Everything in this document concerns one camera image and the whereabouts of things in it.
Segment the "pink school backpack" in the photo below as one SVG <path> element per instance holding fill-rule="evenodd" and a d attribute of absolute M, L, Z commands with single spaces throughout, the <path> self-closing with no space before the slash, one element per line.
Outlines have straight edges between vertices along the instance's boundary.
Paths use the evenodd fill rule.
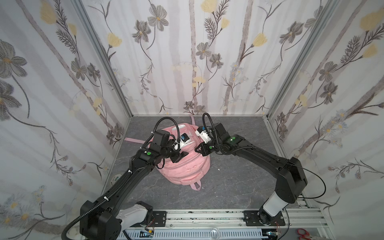
<path fill-rule="evenodd" d="M 208 172 L 211 164 L 209 156 L 203 157 L 201 154 L 195 152 L 195 147 L 199 145 L 202 140 L 197 137 L 195 131 L 198 126 L 192 120 L 192 124 L 182 123 L 178 124 L 181 135 L 187 133 L 191 139 L 191 143 L 183 147 L 181 150 L 189 154 L 181 159 L 178 163 L 172 163 L 170 159 L 161 159 L 160 154 L 152 151 L 151 149 L 143 148 L 143 141 L 136 139 L 126 138 L 129 142 L 141 143 L 142 147 L 132 157 L 131 171 L 140 171 L 145 169 L 151 172 L 154 168 L 171 183 L 176 185 L 189 185 L 193 190 L 199 191 L 202 188 L 201 179 Z M 170 120 L 165 120 L 160 123 L 158 130 L 165 130 L 177 135 L 177 130 L 174 123 Z"/>

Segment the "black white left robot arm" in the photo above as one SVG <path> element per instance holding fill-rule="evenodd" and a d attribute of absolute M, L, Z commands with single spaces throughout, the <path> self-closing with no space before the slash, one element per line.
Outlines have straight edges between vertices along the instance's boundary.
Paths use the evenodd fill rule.
<path fill-rule="evenodd" d="M 170 139 L 170 133 L 159 130 L 161 122 L 170 120 L 176 127 L 177 135 Z M 61 238 L 69 239 L 69 230 L 80 225 L 80 234 L 89 240 L 115 240 L 122 230 L 122 221 L 117 218 L 123 201 L 135 187 L 164 159 L 180 160 L 186 156 L 181 152 L 181 134 L 177 122 L 171 117 L 161 118 L 155 125 L 150 137 L 131 158 L 126 172 L 117 182 L 94 202 L 86 201 L 80 215 L 62 231 Z"/>

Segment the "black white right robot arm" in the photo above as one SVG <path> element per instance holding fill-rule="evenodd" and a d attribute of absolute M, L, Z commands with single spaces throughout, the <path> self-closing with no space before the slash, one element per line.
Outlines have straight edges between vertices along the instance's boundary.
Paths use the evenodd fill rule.
<path fill-rule="evenodd" d="M 262 168 L 275 178 L 276 184 L 272 195 L 263 203 L 257 213 L 249 217 L 253 224 L 269 226 L 282 217 L 286 206 L 294 204 L 302 195 L 308 185 L 305 175 L 306 168 L 295 157 L 290 159 L 280 157 L 252 143 L 255 138 L 261 138 L 258 127 L 238 122 L 245 135 L 231 132 L 223 123 L 215 123 L 208 113 L 202 115 L 202 126 L 198 128 L 197 135 L 203 142 L 195 151 L 204 157 L 212 153 L 223 156 L 235 156 L 245 159 Z"/>

